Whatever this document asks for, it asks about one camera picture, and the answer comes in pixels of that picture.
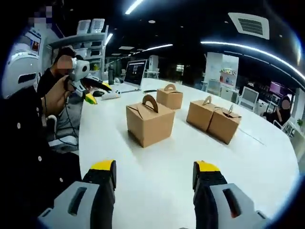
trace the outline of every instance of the wall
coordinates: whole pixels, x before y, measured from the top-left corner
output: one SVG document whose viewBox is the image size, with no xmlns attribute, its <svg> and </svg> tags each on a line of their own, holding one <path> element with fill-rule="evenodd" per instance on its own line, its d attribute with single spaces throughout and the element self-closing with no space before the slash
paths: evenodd
<svg viewBox="0 0 305 229">
<path fill-rule="evenodd" d="M 295 104 L 292 109 L 292 117 L 296 120 L 304 118 L 305 92 L 297 88 L 295 93 Z"/>
<path fill-rule="evenodd" d="M 223 55 L 223 68 L 230 68 L 238 75 L 239 58 L 236 56 Z"/>
<path fill-rule="evenodd" d="M 304 111 L 303 111 L 303 117 L 302 120 L 305 121 L 305 107 L 304 107 Z"/>
<path fill-rule="evenodd" d="M 219 80 L 220 71 L 223 64 L 223 55 L 220 53 L 208 52 L 205 66 L 205 77 L 204 81 Z"/>
</svg>

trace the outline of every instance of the white robot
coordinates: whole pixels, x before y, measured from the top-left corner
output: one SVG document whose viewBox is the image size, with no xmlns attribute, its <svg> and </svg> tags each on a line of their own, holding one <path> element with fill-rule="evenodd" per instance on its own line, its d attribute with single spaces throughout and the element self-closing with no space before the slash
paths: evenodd
<svg viewBox="0 0 305 229">
<path fill-rule="evenodd" d="M 12 48 L 2 79 L 2 97 L 7 98 L 24 87 L 33 86 L 41 72 L 39 56 L 32 53 L 27 44 L 18 43 Z M 91 104 L 97 104 L 95 98 L 86 90 L 89 85 L 101 88 L 107 92 L 111 91 L 108 84 L 103 83 L 99 78 L 89 73 L 88 61 L 72 59 L 73 70 L 67 80 L 72 80 L 72 85 L 78 96 Z"/>
<path fill-rule="evenodd" d="M 28 45 L 14 45 L 1 82 L 2 97 L 7 98 L 21 88 L 33 86 L 41 72 L 39 65 L 39 56 L 32 53 Z"/>
</svg>

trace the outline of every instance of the laptop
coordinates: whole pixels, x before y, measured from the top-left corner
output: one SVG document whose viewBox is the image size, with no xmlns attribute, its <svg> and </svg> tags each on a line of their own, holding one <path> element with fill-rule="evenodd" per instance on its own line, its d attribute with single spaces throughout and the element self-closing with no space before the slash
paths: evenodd
<svg viewBox="0 0 305 229">
<path fill-rule="evenodd" d="M 112 90 L 118 90 L 121 93 L 140 91 L 146 62 L 147 60 L 129 61 L 124 82 L 122 84 L 111 85 Z"/>
</svg>

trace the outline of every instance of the box handle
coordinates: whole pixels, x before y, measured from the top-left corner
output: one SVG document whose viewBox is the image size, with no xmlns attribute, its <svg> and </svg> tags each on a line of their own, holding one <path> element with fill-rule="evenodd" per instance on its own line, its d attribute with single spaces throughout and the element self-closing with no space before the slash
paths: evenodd
<svg viewBox="0 0 305 229">
<path fill-rule="evenodd" d="M 241 116 L 232 116 L 231 113 L 233 112 L 233 104 L 231 105 L 228 112 L 224 112 L 222 109 L 223 114 L 228 118 L 241 118 Z"/>
<path fill-rule="evenodd" d="M 169 91 L 170 88 L 171 88 L 171 90 L 176 91 L 176 87 L 175 87 L 175 85 L 173 85 L 173 84 L 167 85 L 167 86 L 164 88 L 164 90 L 165 90 L 165 91 Z"/>
<path fill-rule="evenodd" d="M 159 113 L 159 109 L 158 109 L 158 104 L 157 102 L 155 101 L 155 99 L 150 95 L 150 94 L 147 94 L 146 96 L 143 97 L 143 101 L 142 101 L 142 104 L 143 105 L 146 105 L 146 102 L 151 102 L 152 105 L 153 105 L 153 110 L 156 112 L 156 113 Z"/>
<path fill-rule="evenodd" d="M 203 102 L 203 106 L 204 105 L 207 105 L 207 104 L 210 104 L 212 102 L 212 97 L 211 96 L 208 96 L 205 100 L 204 100 L 204 102 Z"/>
</svg>

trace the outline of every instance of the ceiling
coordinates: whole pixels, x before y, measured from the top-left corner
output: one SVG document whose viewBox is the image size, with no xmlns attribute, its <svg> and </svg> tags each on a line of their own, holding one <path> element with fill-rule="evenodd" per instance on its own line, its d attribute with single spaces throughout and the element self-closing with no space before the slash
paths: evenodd
<svg viewBox="0 0 305 229">
<path fill-rule="evenodd" d="M 305 41 L 305 32 L 298 22 L 301 1 L 290 0 L 284 4 L 275 0 L 143 0 L 130 15 L 126 15 L 125 12 L 134 1 L 87 0 L 84 5 L 81 1 L 59 0 L 53 7 L 53 16 L 65 36 L 76 34 L 79 20 L 105 18 L 109 32 L 113 33 L 106 48 L 107 56 L 121 53 L 122 57 L 137 49 L 173 44 L 172 47 L 143 52 L 136 56 L 147 58 L 157 54 L 175 63 L 204 69 L 204 54 L 207 52 L 246 53 L 282 68 L 297 80 L 301 79 L 285 65 L 260 53 L 223 45 L 200 44 L 200 41 L 232 42 L 274 54 L 305 73 L 304 61 L 299 58 L 301 44 Z M 239 33 L 228 16 L 229 12 L 267 18 L 270 39 Z M 134 49 L 119 50 L 121 46 L 132 46 Z M 275 78 L 279 83 L 284 82 L 291 87 L 298 86 L 294 79 L 266 63 L 239 57 L 242 72 Z"/>
</svg>

